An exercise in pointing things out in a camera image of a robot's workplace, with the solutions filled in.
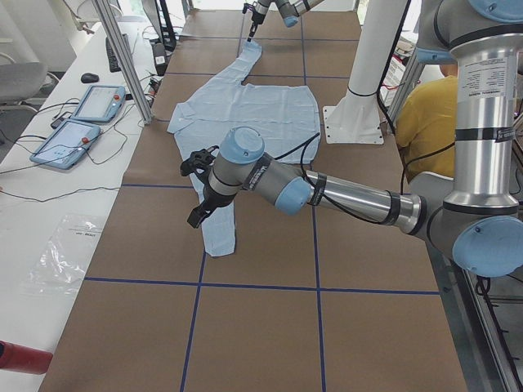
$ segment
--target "keyboard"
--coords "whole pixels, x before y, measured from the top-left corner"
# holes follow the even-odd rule
[[[127,49],[129,49],[129,52],[131,51],[131,47],[129,45],[129,38],[127,37],[127,34],[122,34],[123,41],[125,42],[125,45],[127,46]],[[109,71],[110,72],[118,72],[122,69],[120,68],[118,64],[118,59],[116,58],[116,55],[114,54],[113,48],[111,47],[111,44],[109,42],[108,38],[105,38],[105,51],[107,52],[107,60],[109,61]]]

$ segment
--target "white desk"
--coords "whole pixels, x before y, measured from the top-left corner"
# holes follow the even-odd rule
[[[147,71],[154,72],[150,45],[141,35],[146,26],[144,23],[120,24],[122,32],[129,36],[131,49],[134,47],[133,60],[138,78],[147,76]],[[80,82],[80,76],[86,72],[100,75],[99,83],[124,84],[121,72],[109,72],[105,32],[101,27],[44,106],[64,102],[72,97],[81,98],[87,85]],[[142,85],[146,86],[148,81],[144,80]],[[50,109],[35,116],[24,134],[49,136],[52,132],[49,124],[59,109]],[[96,166],[84,157],[68,171],[34,167],[1,174],[0,186],[6,192],[32,198],[50,198],[80,188],[119,187],[140,136],[141,124],[140,115],[133,108],[118,125],[118,130],[127,135],[128,141],[123,151],[107,163]],[[96,161],[103,160],[117,151],[122,143],[121,135],[109,131],[91,147],[90,154]],[[24,145],[34,150],[39,143]],[[0,165],[0,172],[31,164],[29,153],[15,145]],[[36,203],[0,194],[0,340],[54,352],[74,298],[57,294],[30,296],[22,289],[21,283],[38,262],[47,240],[65,214],[107,217],[116,195],[117,191],[97,190]],[[43,376],[0,370],[0,390],[34,392],[38,390],[42,379]]]

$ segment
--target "red object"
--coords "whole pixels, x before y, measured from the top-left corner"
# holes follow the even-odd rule
[[[47,372],[52,354],[0,341],[0,369],[12,372],[43,374]]]

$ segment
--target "shirt sleeve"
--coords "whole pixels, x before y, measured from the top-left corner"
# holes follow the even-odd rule
[[[409,97],[396,120],[396,143],[400,147],[408,146],[418,134],[418,114]]]

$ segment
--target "plastic bag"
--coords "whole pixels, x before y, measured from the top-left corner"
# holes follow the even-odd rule
[[[76,296],[106,220],[103,216],[64,216],[22,283],[25,292]]]

